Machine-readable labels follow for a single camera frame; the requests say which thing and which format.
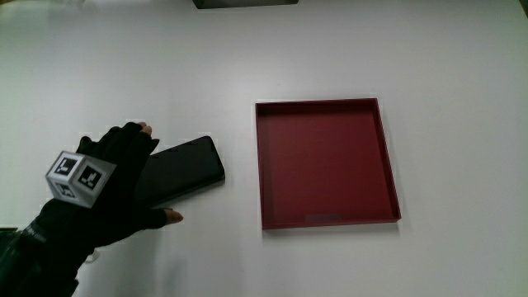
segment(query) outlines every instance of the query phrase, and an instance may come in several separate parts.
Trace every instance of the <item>tray rim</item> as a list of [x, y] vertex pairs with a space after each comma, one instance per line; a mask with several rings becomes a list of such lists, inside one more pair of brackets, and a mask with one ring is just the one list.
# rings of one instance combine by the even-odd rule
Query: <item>tray rim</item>
[[[374, 105], [374, 118], [375, 118], [375, 129], [379, 146], [382, 163], [384, 165], [385, 179], [388, 180], [389, 190], [389, 203], [392, 209], [391, 217], [383, 217], [379, 219], [349, 219], [340, 220], [337, 222], [313, 222], [313, 223], [272, 223], [266, 224], [264, 222], [264, 205], [263, 205], [263, 183], [262, 183], [262, 155], [261, 145], [259, 138], [259, 109], [261, 115], [263, 113], [262, 108], [266, 106], [315, 106], [315, 105], [328, 105], [328, 106], [351, 106], [354, 104], [373, 104]], [[262, 229], [287, 229], [287, 228], [308, 228], [308, 227], [319, 227], [319, 226], [333, 226], [333, 225], [349, 225], [349, 224], [382, 224], [382, 223], [394, 223], [402, 218], [401, 210], [399, 207], [398, 193], [396, 192], [396, 185], [394, 182], [394, 175], [392, 165], [390, 164], [389, 151], [387, 149], [387, 141], [385, 139], [382, 116], [380, 114], [380, 106], [378, 104], [378, 98], [350, 98], [350, 99], [325, 99], [325, 100], [309, 100], [309, 101], [266, 101], [255, 103], [255, 123], [256, 123], [256, 140], [257, 140], [257, 156], [258, 156], [258, 174], [259, 174], [259, 196], [261, 206], [261, 223]]]

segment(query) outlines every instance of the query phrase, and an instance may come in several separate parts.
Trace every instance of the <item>smartphone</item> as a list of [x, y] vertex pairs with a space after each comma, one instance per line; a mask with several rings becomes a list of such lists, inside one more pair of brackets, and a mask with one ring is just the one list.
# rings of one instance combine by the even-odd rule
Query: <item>smartphone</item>
[[134, 198], [141, 206], [153, 207], [224, 179], [215, 144], [204, 136], [150, 155]]

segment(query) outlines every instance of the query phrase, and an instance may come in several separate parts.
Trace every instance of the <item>white cube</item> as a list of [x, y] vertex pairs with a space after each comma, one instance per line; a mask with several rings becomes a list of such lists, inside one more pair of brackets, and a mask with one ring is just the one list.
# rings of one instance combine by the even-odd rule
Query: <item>white cube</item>
[[46, 180], [54, 197], [92, 208], [116, 165], [80, 153], [62, 151]]

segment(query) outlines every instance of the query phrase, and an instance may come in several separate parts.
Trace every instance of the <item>hand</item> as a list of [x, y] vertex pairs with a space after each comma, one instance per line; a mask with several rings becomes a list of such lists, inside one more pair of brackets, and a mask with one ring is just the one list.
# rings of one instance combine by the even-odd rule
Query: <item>hand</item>
[[134, 189], [149, 155], [159, 143], [146, 123], [113, 127], [101, 140], [81, 138], [77, 153], [114, 163], [114, 172], [91, 209], [61, 200], [48, 201], [31, 225], [42, 230], [44, 270], [50, 279], [75, 277], [94, 249], [106, 246], [143, 229], [158, 229], [182, 221], [170, 209], [139, 207]]

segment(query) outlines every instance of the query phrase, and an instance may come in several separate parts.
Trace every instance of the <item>red tray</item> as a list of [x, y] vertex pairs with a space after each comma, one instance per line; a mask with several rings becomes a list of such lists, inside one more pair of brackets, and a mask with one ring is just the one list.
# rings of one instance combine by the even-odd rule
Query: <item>red tray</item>
[[378, 101], [257, 103], [262, 228], [401, 219]]

